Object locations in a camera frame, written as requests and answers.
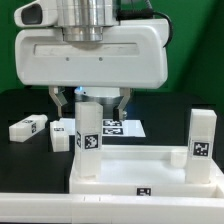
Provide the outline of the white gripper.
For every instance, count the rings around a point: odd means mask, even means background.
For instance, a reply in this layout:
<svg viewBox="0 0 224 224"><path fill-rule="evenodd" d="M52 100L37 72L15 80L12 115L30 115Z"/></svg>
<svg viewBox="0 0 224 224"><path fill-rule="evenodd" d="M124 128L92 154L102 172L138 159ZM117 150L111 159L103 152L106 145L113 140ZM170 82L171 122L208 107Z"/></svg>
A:
<svg viewBox="0 0 224 224"><path fill-rule="evenodd" d="M58 116L67 104L61 86L122 87L113 120L123 121L131 88L157 89L167 80L164 19L129 20L103 30L100 42L63 40L60 29L26 29L15 40L17 75L25 85L50 86Z"/></svg>

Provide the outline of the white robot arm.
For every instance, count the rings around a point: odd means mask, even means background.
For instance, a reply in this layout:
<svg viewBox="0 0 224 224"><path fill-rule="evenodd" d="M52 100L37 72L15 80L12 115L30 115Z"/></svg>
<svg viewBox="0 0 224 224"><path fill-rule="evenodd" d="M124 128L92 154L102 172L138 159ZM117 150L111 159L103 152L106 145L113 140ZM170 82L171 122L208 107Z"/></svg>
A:
<svg viewBox="0 0 224 224"><path fill-rule="evenodd" d="M167 80L169 17L150 7L123 10L119 0L34 0L18 8L17 75L42 85L57 106L65 87L95 101L120 98L113 118L126 117L133 88L157 89Z"/></svg>

